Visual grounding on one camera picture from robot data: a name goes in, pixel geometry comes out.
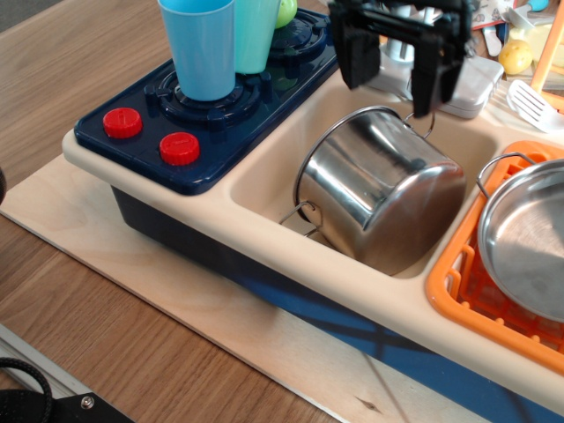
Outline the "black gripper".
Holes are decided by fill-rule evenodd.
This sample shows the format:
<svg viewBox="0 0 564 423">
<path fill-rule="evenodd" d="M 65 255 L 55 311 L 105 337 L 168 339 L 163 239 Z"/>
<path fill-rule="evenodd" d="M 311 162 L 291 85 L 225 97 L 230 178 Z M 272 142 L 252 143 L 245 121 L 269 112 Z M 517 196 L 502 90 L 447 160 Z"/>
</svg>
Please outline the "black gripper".
<svg viewBox="0 0 564 423">
<path fill-rule="evenodd" d="M 339 68 L 349 89 L 378 75 L 384 36 L 415 50 L 416 118 L 452 99 L 464 57 L 471 50 L 470 1 L 330 1 L 329 9 Z"/>
</svg>

